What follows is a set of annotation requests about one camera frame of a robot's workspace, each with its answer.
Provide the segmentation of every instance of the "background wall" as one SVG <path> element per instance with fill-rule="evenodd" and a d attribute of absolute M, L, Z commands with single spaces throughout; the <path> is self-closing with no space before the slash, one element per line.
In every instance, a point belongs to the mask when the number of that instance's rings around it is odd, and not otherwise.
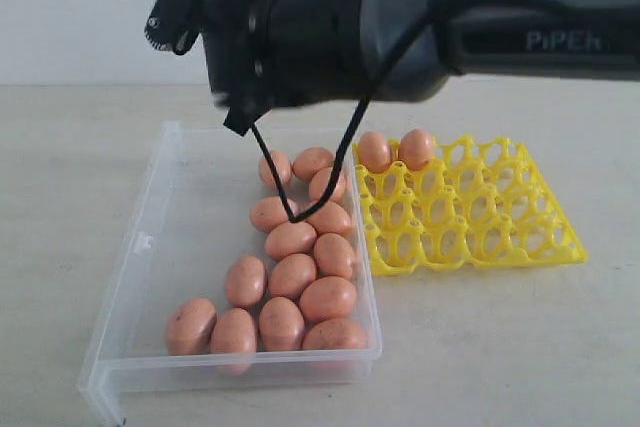
<path fill-rule="evenodd" d="M 155 0 L 0 0 L 0 84 L 206 82 L 199 46 L 155 52 L 143 27 Z"/>

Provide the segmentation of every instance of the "black wire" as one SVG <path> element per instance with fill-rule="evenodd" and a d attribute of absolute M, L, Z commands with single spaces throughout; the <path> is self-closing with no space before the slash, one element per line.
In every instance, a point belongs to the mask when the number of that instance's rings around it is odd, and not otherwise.
<path fill-rule="evenodd" d="M 329 183 L 320 197 L 313 205 L 307 210 L 300 212 L 298 215 L 294 215 L 289 202 L 287 200 L 287 194 L 285 192 L 282 181 L 278 175 L 275 163 L 269 153 L 269 149 L 264 142 L 264 139 L 260 135 L 255 123 L 250 121 L 248 117 L 245 120 L 248 122 L 251 132 L 253 133 L 260 150 L 269 166 L 269 170 L 273 175 L 278 190 L 278 196 L 282 202 L 282 205 L 287 213 L 287 217 L 290 222 L 297 223 L 308 219 L 311 215 L 319 211 L 331 198 L 333 191 L 336 188 L 344 159 L 349 151 L 349 146 L 358 130 L 362 119 L 367 111 L 371 100 L 375 96 L 378 88 L 384 82 L 389 72 L 396 66 L 396 64 L 406 54 L 407 50 L 413 45 L 417 38 L 426 30 L 429 26 L 435 24 L 444 24 L 459 17 L 460 15 L 476 8 L 480 7 L 493 7 L 493 8 L 519 8 L 529 9 L 533 11 L 544 12 L 561 19 L 572 20 L 579 22 L 585 27 L 598 31 L 606 37 L 613 37 L 623 46 L 632 52 L 637 58 L 640 59 L 640 42 L 636 35 L 633 34 L 624 25 L 615 22 L 601 14 L 596 12 L 585 12 L 577 8 L 568 6 L 557 0 L 428 0 L 426 2 L 425 11 L 418 16 L 418 18 L 412 22 L 407 29 L 403 31 L 388 54 L 384 57 L 381 66 L 376 75 L 371 80 L 370 86 L 367 89 L 365 95 L 360 99 L 356 109 L 349 121 L 349 124 L 345 130 L 345 133 L 340 141 L 338 149 L 335 153 L 335 160 L 331 175 L 329 177 Z"/>

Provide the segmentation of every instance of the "table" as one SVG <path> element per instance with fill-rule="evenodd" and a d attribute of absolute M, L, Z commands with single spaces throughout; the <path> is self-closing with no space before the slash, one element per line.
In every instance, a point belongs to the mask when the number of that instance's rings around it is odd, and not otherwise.
<path fill-rule="evenodd" d="M 126 396 L 127 425 L 637 425 L 638 98 L 635 84 L 478 77 L 372 106 L 365 129 L 525 142 L 590 261 L 377 278 L 368 382 Z M 343 126 L 352 110 L 264 122 Z M 0 88 L 1 426 L 98 425 L 75 383 L 149 155 L 164 121 L 222 115 L 203 85 Z"/>

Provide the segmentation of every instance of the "egg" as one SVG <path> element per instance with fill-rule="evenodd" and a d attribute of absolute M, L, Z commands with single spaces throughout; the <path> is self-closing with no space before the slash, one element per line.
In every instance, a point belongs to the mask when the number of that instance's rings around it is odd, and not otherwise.
<path fill-rule="evenodd" d="M 322 169 L 313 176 L 313 179 L 311 179 L 311 183 L 309 184 L 309 198 L 311 200 L 318 200 L 320 197 L 322 197 L 324 191 L 327 190 L 332 170 L 333 167 L 327 167 L 326 169 Z M 338 175 L 338 182 L 336 183 L 336 186 L 333 189 L 333 193 L 329 198 L 334 202 L 340 202 L 346 190 L 347 178 L 345 177 L 344 173 L 340 172 L 340 174 Z"/>
<path fill-rule="evenodd" d="M 316 276 L 316 263 L 311 256 L 292 254 L 278 262 L 271 271 L 269 294 L 296 300 L 316 280 Z"/>
<path fill-rule="evenodd" d="M 298 204 L 290 199 L 287 201 L 293 215 L 298 215 Z M 256 202 L 249 212 L 249 220 L 257 230 L 268 234 L 280 224 L 287 222 L 289 218 L 280 197 L 276 196 L 260 199 Z"/>
<path fill-rule="evenodd" d="M 387 139 L 379 132 L 365 132 L 358 141 L 358 161 L 369 172 L 380 174 L 391 167 L 393 152 Z"/>
<path fill-rule="evenodd" d="M 265 252 L 273 260 L 282 260 L 292 254 L 311 252 L 318 234 L 307 222 L 285 222 L 267 235 L 264 243 Z"/>
<path fill-rule="evenodd" d="M 324 234 L 313 246 L 313 257 L 323 275 L 335 275 L 345 279 L 353 277 L 356 253 L 347 239 L 338 234 Z"/>
<path fill-rule="evenodd" d="M 234 307 L 248 309 L 256 305 L 267 288 L 267 269 L 253 255 L 243 255 L 228 270 L 225 293 Z"/>
<path fill-rule="evenodd" d="M 165 345 L 169 354 L 203 353 L 216 320 L 216 308 L 208 299 L 197 297 L 180 305 L 169 318 L 165 330 Z"/>
<path fill-rule="evenodd" d="M 351 217 L 342 206 L 329 200 L 320 210 L 309 216 L 307 222 L 313 226 L 318 235 L 334 233 L 349 235 L 353 228 Z"/>
<path fill-rule="evenodd" d="M 278 173 L 278 177 L 280 177 L 280 181 L 282 182 L 283 187 L 288 186 L 291 183 L 292 170 L 291 170 L 291 161 L 286 153 L 280 150 L 272 150 L 269 152 L 271 154 L 271 158 L 273 159 L 273 163 L 276 166 L 276 172 Z M 267 160 L 262 157 L 258 164 L 258 172 L 260 173 L 260 179 L 267 187 L 276 188 L 276 181 L 271 174 L 271 169 L 269 169 L 269 164 L 267 164 Z"/>
<path fill-rule="evenodd" d="M 402 138 L 398 146 L 398 160 L 412 171 L 421 170 L 436 157 L 436 141 L 422 129 L 413 129 Z"/>
<path fill-rule="evenodd" d="M 309 322 L 348 317 L 356 305 L 354 285 L 342 277 L 330 276 L 316 280 L 300 297 L 300 310 Z"/>
<path fill-rule="evenodd" d="M 309 147 L 300 152 L 293 162 L 293 175 L 304 182 L 310 182 L 316 173 L 331 167 L 334 158 L 333 153 L 324 147 Z"/>
<path fill-rule="evenodd" d="M 251 314 L 234 308 L 220 316 L 211 335 L 212 354 L 254 354 L 258 350 L 258 326 Z M 238 376 L 251 367 L 251 362 L 219 365 L 225 374 Z"/>
<path fill-rule="evenodd" d="M 300 350 L 305 334 L 300 309 L 285 297 L 270 299 L 260 311 L 260 337 L 269 352 Z"/>
<path fill-rule="evenodd" d="M 367 333 L 350 319 L 331 319 L 314 325 L 304 338 L 302 350 L 365 349 Z"/>

